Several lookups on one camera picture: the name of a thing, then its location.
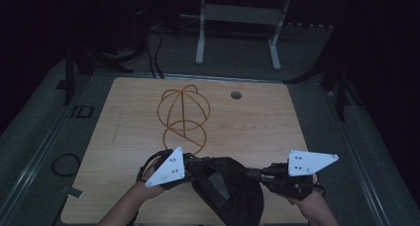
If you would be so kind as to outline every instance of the wooden board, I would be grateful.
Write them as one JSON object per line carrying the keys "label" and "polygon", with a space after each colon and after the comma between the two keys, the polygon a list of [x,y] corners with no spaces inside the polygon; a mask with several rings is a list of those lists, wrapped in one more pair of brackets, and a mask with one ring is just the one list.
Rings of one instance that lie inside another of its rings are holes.
{"label": "wooden board", "polygon": [[[164,149],[165,126],[158,119],[162,95],[169,89],[180,90],[189,84],[194,84],[210,104],[208,119],[202,125],[207,136],[206,145],[197,157],[231,157],[248,168],[261,169],[271,163],[286,163],[291,149],[307,151],[285,85],[117,78],[73,185],[83,191],[83,196],[80,199],[68,198],[61,213],[64,223],[98,222],[133,185],[140,166],[152,154]],[[242,98],[232,98],[233,91],[239,91]],[[194,98],[206,107],[205,100],[199,96]],[[171,103],[163,102],[160,107],[159,114],[164,120]],[[169,122],[182,119],[179,103],[178,100],[173,105]],[[202,112],[194,101],[187,96],[184,98],[185,119],[201,122]],[[186,134],[196,141],[203,138],[201,129]],[[181,146],[184,152],[196,150],[189,141],[170,133],[166,143],[173,149]],[[296,206],[270,193],[263,185],[262,189],[265,202],[262,223],[306,222]],[[174,225],[222,223],[189,183],[147,201],[137,222]]]}

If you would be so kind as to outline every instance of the black fabric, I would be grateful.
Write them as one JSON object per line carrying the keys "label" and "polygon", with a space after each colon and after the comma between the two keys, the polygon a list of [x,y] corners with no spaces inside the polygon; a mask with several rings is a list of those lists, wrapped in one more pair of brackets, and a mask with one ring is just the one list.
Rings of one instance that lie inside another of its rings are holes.
{"label": "black fabric", "polygon": [[[247,169],[231,158],[214,158],[193,165],[192,186],[227,226],[257,226],[263,215],[263,191],[257,181],[247,180]],[[209,180],[218,172],[229,192],[225,199]]]}

